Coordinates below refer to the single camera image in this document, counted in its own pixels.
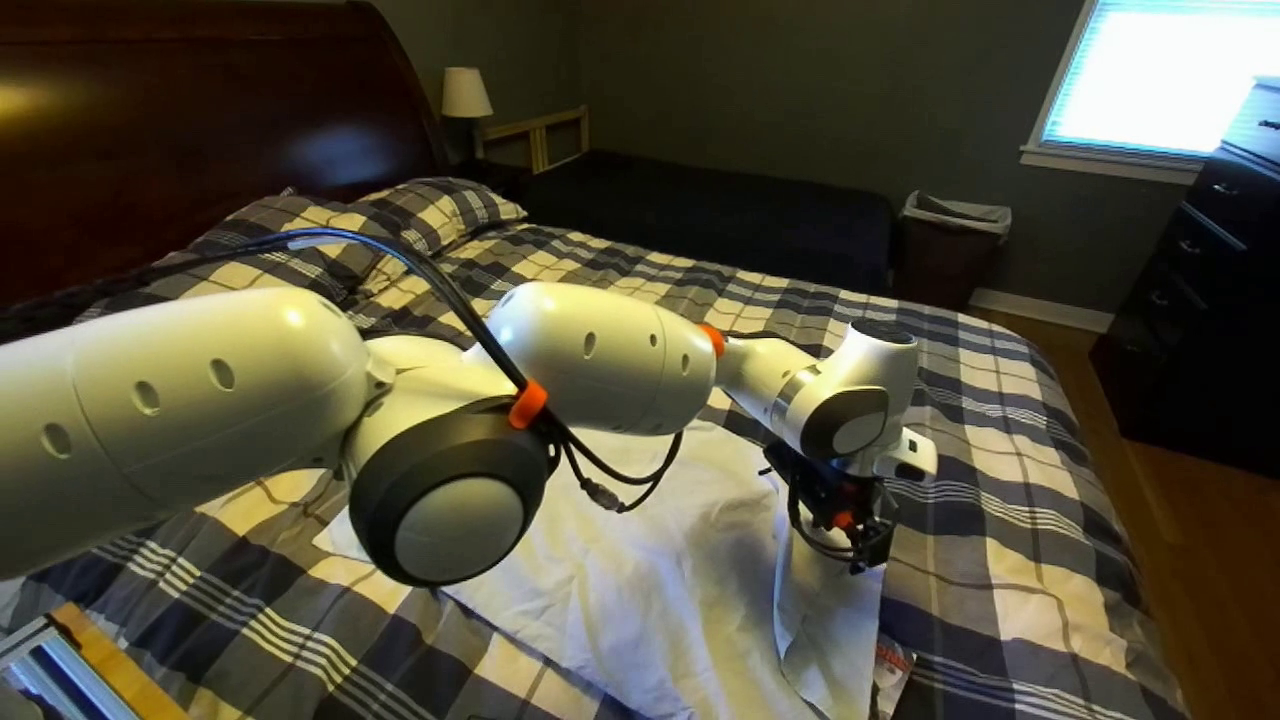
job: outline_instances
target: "bed frame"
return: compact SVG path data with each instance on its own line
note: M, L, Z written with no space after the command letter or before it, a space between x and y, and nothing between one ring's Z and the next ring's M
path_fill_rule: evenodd
M353 6L0 6L0 307L149 264L268 197L449 167Z

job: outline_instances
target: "dresser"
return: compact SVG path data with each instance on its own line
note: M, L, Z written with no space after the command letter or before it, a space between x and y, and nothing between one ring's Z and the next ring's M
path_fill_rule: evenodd
M1122 437L1280 480L1280 80L1250 90L1092 365Z

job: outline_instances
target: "white cloth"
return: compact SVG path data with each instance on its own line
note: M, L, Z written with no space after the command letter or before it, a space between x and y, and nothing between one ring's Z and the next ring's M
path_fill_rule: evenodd
M662 442L579 431L616 470ZM756 444L693 423L662 490L600 513L569 464L506 560L449 594L643 717L866 717L884 572L791 542ZM329 550L359 554L346 521Z

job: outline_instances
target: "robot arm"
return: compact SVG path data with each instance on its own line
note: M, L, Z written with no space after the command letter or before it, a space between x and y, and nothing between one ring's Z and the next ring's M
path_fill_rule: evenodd
M933 447L905 444L898 428L914 383L907 345L853 332L811 362L569 285L506 294L487 329L549 387L558 423L662 437L719 383L780 437L789 470L862 477L895 447ZM0 347L0 375L0 577L319 464L353 480L355 535L385 572L451 584L523 535L554 470L554 437L511 428L515 387L478 347L364 345L329 301L295 288L70 324Z

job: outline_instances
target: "window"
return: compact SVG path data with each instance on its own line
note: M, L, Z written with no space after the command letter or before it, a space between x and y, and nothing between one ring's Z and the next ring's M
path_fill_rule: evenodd
M1025 162L1186 180L1255 77L1280 77L1280 0L1087 0Z

